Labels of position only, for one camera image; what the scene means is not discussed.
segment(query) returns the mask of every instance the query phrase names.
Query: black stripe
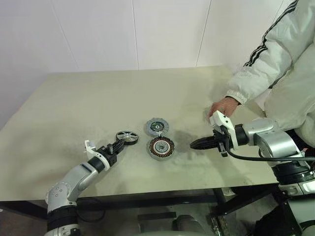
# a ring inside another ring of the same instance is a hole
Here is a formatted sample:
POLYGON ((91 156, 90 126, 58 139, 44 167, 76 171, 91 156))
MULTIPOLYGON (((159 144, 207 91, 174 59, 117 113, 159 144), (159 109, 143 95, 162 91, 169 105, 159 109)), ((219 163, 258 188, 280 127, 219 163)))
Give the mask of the black stripe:
POLYGON ((287 7, 287 9, 282 13, 282 15, 270 26, 270 28, 265 32, 263 38, 262 38, 262 45, 260 45, 256 50, 254 50, 251 54, 251 57, 250 57, 250 60, 248 62, 246 62, 244 64, 244 66, 252 66, 255 61, 259 58, 260 54, 263 52, 263 51, 266 51, 268 48, 266 47, 266 36, 267 34, 280 22, 280 20, 282 20, 282 18, 295 10, 296 8, 296 5, 298 3, 299 0, 295 0, 293 3, 291 3, 289 5, 289 7, 287 7))

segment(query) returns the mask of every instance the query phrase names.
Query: gray machine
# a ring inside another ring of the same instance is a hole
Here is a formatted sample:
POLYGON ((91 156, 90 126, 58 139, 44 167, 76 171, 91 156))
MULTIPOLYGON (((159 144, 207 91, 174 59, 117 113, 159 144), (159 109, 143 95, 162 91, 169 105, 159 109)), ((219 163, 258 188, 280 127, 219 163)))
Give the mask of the gray machine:
MULTIPOLYGON (((287 203, 298 225, 315 220, 315 175, 307 161, 314 157, 304 157, 294 141, 277 124, 262 118, 248 124, 233 126, 231 120, 215 112, 210 117, 214 136, 196 140, 190 147, 194 149, 218 148, 222 156, 248 161, 268 161, 277 180, 279 189, 290 196, 287 203), (260 158, 242 157, 231 152, 241 145, 258 146, 260 158)), ((124 148, 124 140, 96 150, 88 140, 85 147, 89 161, 81 163, 66 174, 47 193, 48 232, 45 236, 79 236, 76 201, 101 171, 107 171, 117 162, 117 154, 124 148)), ((315 229, 307 227, 303 236, 314 235, 315 229)))

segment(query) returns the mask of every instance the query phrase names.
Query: beige table surface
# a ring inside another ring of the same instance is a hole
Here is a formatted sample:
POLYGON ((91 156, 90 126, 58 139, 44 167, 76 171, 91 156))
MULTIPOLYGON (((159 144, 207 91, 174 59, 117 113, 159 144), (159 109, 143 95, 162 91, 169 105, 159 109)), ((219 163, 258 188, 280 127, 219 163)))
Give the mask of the beige table surface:
MULTIPOLYGON (((87 161, 85 139, 98 148, 121 130, 138 133, 139 142, 126 147, 82 196, 276 182, 267 163, 189 148, 212 135, 205 113, 224 95, 230 77, 223 66, 49 75, 0 132, 0 201, 44 199, 67 171, 87 161), (152 137, 144 125, 154 117, 168 121, 166 136, 176 145, 165 162, 147 153, 152 137)), ((238 124, 254 118, 241 106, 231 119, 238 124)), ((257 156, 257 148, 237 153, 257 156)))

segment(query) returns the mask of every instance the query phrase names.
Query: floor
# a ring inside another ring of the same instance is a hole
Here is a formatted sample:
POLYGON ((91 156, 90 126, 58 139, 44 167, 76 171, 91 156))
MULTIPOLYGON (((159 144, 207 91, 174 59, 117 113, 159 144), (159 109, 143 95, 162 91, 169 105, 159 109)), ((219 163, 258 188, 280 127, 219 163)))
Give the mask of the floor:
MULTIPOLYGON (((267 196, 225 217, 230 236, 245 236, 256 220, 271 211, 277 203, 272 196, 267 196)), ((210 204, 186 204, 166 207, 130 208, 109 210, 102 221, 97 223, 80 222, 83 236, 132 236, 139 233, 137 216, 139 214, 175 211, 177 216, 189 214, 203 227, 209 236, 214 236, 208 225, 206 216, 210 204)), ((173 219, 150 220, 143 223, 142 229, 147 231, 171 230, 173 219)), ((44 236, 46 222, 30 219, 11 212, 0 212, 1 236, 44 236)))

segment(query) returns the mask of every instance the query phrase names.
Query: hand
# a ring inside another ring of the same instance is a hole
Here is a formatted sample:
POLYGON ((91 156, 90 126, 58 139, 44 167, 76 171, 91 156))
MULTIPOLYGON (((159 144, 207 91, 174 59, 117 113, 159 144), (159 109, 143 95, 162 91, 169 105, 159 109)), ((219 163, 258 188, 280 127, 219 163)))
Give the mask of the hand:
POLYGON ((208 112, 208 117, 212 116, 215 111, 219 111, 223 114, 225 114, 227 117, 230 117, 237 106, 239 105, 239 102, 236 101, 232 97, 226 97, 222 99, 220 102, 215 102, 212 104, 212 107, 210 111, 208 112))

